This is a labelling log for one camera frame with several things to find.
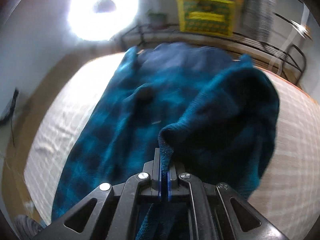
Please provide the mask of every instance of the bed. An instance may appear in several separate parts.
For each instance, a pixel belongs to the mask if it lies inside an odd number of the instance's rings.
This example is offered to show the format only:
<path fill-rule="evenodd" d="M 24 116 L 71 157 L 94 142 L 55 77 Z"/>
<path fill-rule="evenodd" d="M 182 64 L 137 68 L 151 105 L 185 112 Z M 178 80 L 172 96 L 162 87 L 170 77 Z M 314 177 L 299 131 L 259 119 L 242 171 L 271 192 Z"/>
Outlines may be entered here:
<path fill-rule="evenodd" d="M 62 169 L 124 54 L 97 58 L 64 86 L 31 146 L 24 178 L 48 225 Z M 272 72 L 280 97 L 276 149 L 249 202 L 291 240 L 302 240 L 320 214 L 320 107 Z"/>

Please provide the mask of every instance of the blue-gray cloth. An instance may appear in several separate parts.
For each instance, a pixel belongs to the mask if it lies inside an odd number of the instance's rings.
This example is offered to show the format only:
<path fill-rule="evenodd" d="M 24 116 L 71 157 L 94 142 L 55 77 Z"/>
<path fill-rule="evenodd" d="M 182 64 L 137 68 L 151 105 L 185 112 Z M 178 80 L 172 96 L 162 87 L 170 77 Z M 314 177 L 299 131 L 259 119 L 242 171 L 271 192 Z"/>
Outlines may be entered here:
<path fill-rule="evenodd" d="M 184 43 L 138 55 L 133 47 L 68 156 L 52 221 L 99 184 L 141 172 L 160 147 L 163 202 L 151 206 L 137 239 L 184 238 L 177 221 L 185 206 L 166 202 L 170 159 L 248 198 L 272 156 L 278 110 L 276 90 L 248 55 L 232 61 L 220 49 Z"/>

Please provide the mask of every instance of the yellow crate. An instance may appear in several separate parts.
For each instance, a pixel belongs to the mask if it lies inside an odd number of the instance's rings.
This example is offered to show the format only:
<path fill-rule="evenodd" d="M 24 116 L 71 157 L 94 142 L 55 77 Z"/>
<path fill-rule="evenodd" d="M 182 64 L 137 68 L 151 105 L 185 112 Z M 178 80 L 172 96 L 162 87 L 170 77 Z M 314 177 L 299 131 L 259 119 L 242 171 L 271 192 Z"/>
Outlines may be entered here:
<path fill-rule="evenodd" d="M 229 0 L 177 0 L 180 30 L 231 36 L 235 3 Z"/>

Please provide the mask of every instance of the silver bolt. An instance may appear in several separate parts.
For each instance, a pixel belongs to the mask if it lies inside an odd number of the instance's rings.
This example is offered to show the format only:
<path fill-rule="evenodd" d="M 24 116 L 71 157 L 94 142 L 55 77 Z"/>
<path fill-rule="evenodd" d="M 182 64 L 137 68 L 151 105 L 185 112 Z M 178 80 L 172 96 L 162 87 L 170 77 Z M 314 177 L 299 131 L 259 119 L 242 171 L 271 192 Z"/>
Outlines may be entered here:
<path fill-rule="evenodd" d="M 224 183 L 224 182 L 220 182 L 218 184 L 218 187 L 221 188 L 221 189 L 228 189 L 228 184 L 227 183 Z"/>
<path fill-rule="evenodd" d="M 138 174 L 139 179 L 146 179 L 147 177 L 149 177 L 149 174 L 146 172 L 141 172 Z"/>
<path fill-rule="evenodd" d="M 180 178 L 182 179 L 190 179 L 191 175 L 190 173 L 187 173 L 187 172 L 183 172 L 180 174 Z"/>
<path fill-rule="evenodd" d="M 111 185 L 109 183 L 102 183 L 100 184 L 99 186 L 99 189 L 102 190 L 102 191 L 107 191 L 111 188 Z"/>

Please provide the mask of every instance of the brown floor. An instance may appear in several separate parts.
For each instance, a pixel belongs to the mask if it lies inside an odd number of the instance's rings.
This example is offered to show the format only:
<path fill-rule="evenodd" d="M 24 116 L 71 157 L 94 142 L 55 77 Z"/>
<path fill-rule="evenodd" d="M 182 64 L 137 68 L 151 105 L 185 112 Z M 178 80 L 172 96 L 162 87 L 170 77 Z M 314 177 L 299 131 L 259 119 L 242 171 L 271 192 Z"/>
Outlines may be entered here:
<path fill-rule="evenodd" d="M 23 203 L 31 200 L 22 175 L 34 136 L 46 111 L 63 86 L 81 66 L 91 59 L 116 52 L 120 52 L 120 48 L 115 45 L 113 48 L 109 45 L 75 50 L 63 57 L 51 69 L 28 100 L 14 127 L 15 147 L 10 141 L 7 148 L 7 165 L 4 165 L 3 170 L 2 192 L 11 220 L 18 214 L 26 214 Z M 288 77 L 292 77 L 291 82 L 295 81 L 293 73 L 286 70 L 286 74 Z M 33 213 L 32 217 L 36 221 L 40 221 L 37 211 Z"/>

